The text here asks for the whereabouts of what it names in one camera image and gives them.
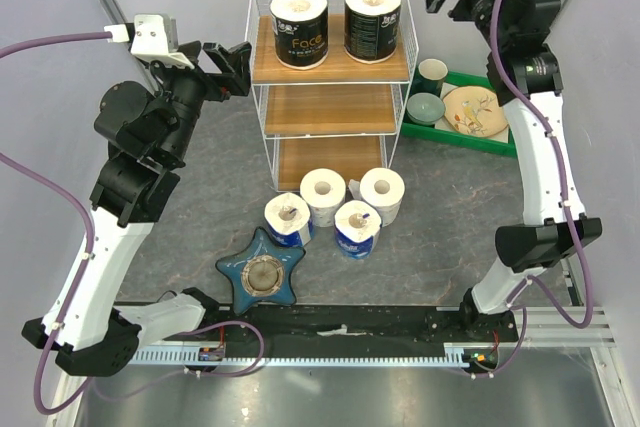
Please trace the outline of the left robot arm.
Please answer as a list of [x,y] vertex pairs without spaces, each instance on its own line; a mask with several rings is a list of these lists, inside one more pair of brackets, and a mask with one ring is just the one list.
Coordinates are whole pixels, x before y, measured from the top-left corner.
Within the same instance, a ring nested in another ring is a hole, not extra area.
[[185,165],[203,104],[245,97],[251,87],[248,42],[226,49],[194,41],[178,51],[190,66],[148,62],[156,92],[125,81],[101,99],[94,129],[108,142],[108,159],[90,195],[92,246],[76,258],[88,265],[79,283],[68,280],[63,287],[73,298],[62,320],[60,300],[22,329],[38,349],[51,340],[57,366],[71,376],[109,377],[143,347],[187,332],[208,340],[219,329],[216,301],[197,288],[148,305],[114,304],[133,257],[180,181],[176,171]]

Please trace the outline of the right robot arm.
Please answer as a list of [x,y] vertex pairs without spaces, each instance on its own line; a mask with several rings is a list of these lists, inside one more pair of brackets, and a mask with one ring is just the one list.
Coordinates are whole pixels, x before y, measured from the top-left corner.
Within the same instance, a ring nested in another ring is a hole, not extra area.
[[[425,0],[427,12],[439,12],[445,1]],[[469,340],[483,339],[494,328],[493,316],[514,309],[529,285],[542,286],[542,274],[571,256],[582,270],[584,317],[557,310],[577,328],[593,315],[584,249],[601,236],[602,222],[586,213],[566,148],[562,76],[546,42],[560,9],[561,0],[458,0],[448,14],[473,23],[490,47],[487,78],[516,145],[524,193],[522,223],[497,229],[497,258],[461,302],[457,324]]]

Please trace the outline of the black paper roll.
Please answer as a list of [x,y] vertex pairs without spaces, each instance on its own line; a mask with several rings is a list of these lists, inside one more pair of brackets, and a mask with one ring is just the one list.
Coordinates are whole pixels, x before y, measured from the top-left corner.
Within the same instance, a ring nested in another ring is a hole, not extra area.
[[328,0],[271,0],[275,53],[283,65],[310,70],[326,59],[328,8]]
[[344,48],[356,61],[379,63],[397,47],[402,0],[344,0]]

